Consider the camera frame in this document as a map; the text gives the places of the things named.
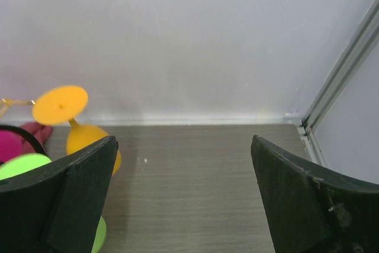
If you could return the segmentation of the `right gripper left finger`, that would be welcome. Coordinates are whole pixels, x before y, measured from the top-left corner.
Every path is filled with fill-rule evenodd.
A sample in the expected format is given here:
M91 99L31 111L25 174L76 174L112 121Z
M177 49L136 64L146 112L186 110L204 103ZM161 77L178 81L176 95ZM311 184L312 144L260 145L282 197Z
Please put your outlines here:
M1 180L1 252L91 252L117 151L106 136Z

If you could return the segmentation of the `pink wine glass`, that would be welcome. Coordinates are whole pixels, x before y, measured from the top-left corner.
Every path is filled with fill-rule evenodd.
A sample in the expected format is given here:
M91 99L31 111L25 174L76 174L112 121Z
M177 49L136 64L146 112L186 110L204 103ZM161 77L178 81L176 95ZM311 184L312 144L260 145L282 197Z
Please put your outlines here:
M0 135L0 159L3 164L20 156L23 152L23 144L21 139L10 131L1 130Z

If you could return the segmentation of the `gold wire wine glass rack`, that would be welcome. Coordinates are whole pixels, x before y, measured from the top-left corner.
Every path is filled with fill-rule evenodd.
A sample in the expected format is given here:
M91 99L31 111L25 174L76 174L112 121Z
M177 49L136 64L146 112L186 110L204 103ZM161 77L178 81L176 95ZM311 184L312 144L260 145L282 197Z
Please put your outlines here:
M1 99L1 116L3 116L12 105L35 105L35 104L36 102L34 100L20 101L20 100L10 100L6 98L2 98ZM27 143L31 145L35 153L46 155L46 151L44 150L43 145L38 141L38 139L32 133L28 132L27 130L21 127L17 127L17 126L2 124L1 131L11 132L17 136L20 136Z

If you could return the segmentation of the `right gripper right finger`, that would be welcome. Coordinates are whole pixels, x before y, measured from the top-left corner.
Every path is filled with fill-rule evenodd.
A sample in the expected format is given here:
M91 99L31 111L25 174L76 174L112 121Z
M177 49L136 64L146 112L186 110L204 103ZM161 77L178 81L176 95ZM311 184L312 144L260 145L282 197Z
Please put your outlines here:
M255 135L250 148L275 252L378 252L378 185Z

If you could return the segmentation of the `green wine glass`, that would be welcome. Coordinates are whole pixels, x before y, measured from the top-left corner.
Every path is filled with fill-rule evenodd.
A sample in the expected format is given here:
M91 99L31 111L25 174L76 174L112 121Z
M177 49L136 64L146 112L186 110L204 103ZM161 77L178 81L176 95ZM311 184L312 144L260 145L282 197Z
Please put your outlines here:
M14 157L1 164L1 180L26 173L51 162L50 158L40 153L29 153ZM106 233L107 225L104 218L101 216L92 246L92 252L100 252L105 242Z

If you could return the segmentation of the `orange wine glass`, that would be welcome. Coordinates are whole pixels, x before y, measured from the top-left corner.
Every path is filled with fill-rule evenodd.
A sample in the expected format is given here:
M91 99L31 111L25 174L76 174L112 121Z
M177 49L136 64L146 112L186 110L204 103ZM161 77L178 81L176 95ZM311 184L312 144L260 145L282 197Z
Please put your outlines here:
M108 136L102 128L93 124L79 124L75 118L84 111L88 93L77 85L65 85L47 91L34 103L32 115L44 126L68 122L70 132L66 140L66 154L71 155Z

